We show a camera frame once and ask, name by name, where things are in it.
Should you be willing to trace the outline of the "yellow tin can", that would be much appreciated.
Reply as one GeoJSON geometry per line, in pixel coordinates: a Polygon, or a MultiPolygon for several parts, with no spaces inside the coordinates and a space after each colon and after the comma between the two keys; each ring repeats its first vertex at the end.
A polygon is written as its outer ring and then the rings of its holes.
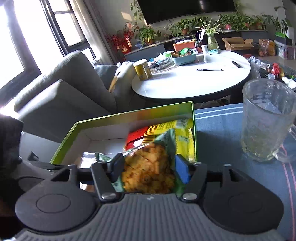
{"type": "Polygon", "coordinates": [[[149,80],[152,78],[151,70],[146,59],[141,59],[133,63],[135,71],[140,81],[149,80]]]}

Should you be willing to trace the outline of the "red yellow snack bag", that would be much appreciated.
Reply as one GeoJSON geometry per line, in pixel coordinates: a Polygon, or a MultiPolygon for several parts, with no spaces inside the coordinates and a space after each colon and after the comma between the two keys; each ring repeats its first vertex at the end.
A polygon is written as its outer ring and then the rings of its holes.
{"type": "Polygon", "coordinates": [[[185,130],[192,127],[193,127],[192,118],[172,120],[172,121],[159,123],[152,126],[145,126],[143,128],[139,128],[138,130],[135,130],[128,134],[125,142],[125,147],[123,149],[126,151],[135,147],[139,147],[142,144],[150,143],[157,136],[165,133],[166,131],[172,128],[185,130]]]}

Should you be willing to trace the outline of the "round white table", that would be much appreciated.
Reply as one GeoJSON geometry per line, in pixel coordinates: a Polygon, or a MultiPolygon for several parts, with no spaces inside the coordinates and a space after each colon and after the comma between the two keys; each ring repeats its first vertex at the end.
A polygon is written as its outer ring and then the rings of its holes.
{"type": "Polygon", "coordinates": [[[132,89],[141,98],[155,103],[207,102],[238,92],[250,72],[251,65],[245,57],[221,50],[214,55],[199,54],[194,63],[153,74],[149,80],[140,81],[135,76],[132,89]],[[232,61],[243,68],[237,68],[232,61]],[[197,71],[202,68],[224,71],[197,71]]]}

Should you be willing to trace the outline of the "blue plastic basket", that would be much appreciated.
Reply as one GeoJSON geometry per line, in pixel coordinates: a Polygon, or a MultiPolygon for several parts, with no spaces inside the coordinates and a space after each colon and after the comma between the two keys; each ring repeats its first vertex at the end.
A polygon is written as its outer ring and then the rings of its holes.
{"type": "Polygon", "coordinates": [[[173,61],[176,65],[181,66],[185,64],[191,64],[196,61],[197,55],[196,54],[185,54],[183,56],[180,55],[179,52],[172,52],[171,56],[173,61]]]}

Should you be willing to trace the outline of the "green cardboard box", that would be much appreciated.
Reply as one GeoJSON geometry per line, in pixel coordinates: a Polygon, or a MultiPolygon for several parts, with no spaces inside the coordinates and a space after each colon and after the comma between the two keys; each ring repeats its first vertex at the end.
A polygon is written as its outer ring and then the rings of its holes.
{"type": "Polygon", "coordinates": [[[114,156],[122,151],[130,132],[184,118],[195,119],[191,101],[78,121],[63,139],[50,163],[73,164],[84,152],[114,156]]]}

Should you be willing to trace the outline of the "blue striped tablecloth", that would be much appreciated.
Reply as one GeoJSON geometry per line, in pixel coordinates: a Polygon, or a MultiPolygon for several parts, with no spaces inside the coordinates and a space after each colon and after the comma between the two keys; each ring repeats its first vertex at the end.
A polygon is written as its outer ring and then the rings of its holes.
{"type": "Polygon", "coordinates": [[[214,170],[231,164],[274,192],[284,204],[277,230],[286,240],[295,240],[295,161],[250,159],[240,143],[242,117],[241,103],[196,109],[198,161],[214,170]]]}

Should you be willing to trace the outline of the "black television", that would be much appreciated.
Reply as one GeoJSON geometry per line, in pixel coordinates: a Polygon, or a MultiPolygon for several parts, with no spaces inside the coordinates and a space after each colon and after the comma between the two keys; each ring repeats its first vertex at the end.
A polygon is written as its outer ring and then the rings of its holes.
{"type": "Polygon", "coordinates": [[[235,11],[233,0],[147,0],[138,1],[147,24],[180,16],[235,11]]]}

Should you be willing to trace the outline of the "open cardboard box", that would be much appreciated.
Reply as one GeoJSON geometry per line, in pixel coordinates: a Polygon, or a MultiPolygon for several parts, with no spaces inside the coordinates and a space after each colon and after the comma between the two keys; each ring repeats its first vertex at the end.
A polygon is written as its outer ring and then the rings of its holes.
{"type": "Polygon", "coordinates": [[[222,38],[226,51],[250,50],[253,39],[244,40],[242,37],[222,38]]]}

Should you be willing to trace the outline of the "spider plant in vase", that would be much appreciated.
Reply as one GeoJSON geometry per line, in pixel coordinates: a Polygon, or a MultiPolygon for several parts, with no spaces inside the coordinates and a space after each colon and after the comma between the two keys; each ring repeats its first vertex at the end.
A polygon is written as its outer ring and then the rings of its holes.
{"type": "Polygon", "coordinates": [[[220,21],[216,20],[215,22],[213,22],[212,20],[212,18],[208,21],[201,20],[201,29],[204,30],[206,35],[208,36],[207,48],[209,51],[219,49],[218,42],[215,39],[215,34],[220,34],[222,32],[222,29],[220,28],[220,21]]]}

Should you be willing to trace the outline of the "grey sofa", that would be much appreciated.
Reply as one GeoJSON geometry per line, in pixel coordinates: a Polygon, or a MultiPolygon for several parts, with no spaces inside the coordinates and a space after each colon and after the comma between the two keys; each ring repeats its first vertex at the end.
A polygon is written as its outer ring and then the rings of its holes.
{"type": "Polygon", "coordinates": [[[3,110],[23,122],[24,132],[60,143],[76,122],[116,113],[117,107],[87,57],[75,51],[34,79],[3,110]]]}

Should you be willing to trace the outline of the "clear glass mug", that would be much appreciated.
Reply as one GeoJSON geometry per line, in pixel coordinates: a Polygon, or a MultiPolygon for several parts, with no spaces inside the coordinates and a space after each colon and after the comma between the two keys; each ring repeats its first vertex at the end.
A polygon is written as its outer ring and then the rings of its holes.
{"type": "Polygon", "coordinates": [[[242,89],[241,145],[250,158],[295,161],[295,92],[270,79],[248,81],[242,89]]]}

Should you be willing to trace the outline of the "black pen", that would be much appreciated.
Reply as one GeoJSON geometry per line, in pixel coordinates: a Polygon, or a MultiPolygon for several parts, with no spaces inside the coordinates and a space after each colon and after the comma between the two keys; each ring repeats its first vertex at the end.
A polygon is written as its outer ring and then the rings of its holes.
{"type": "Polygon", "coordinates": [[[224,71],[223,69],[208,69],[208,68],[202,68],[197,69],[197,71],[224,71]]]}

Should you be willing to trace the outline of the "black marker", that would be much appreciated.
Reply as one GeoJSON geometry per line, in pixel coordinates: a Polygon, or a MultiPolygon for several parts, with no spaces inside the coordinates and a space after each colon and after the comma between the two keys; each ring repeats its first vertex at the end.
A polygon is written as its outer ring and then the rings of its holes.
{"type": "Polygon", "coordinates": [[[235,65],[237,68],[243,68],[240,64],[235,61],[232,61],[232,64],[235,65]]]}

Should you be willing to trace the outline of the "green bag of fried snacks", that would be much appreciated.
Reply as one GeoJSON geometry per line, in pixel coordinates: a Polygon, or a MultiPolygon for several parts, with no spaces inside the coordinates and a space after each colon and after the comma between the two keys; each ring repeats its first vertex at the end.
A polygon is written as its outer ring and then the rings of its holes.
{"type": "Polygon", "coordinates": [[[192,128],[172,128],[145,143],[123,152],[125,166],[118,180],[112,183],[117,192],[181,195],[185,185],[175,170],[175,155],[195,162],[192,128]]]}

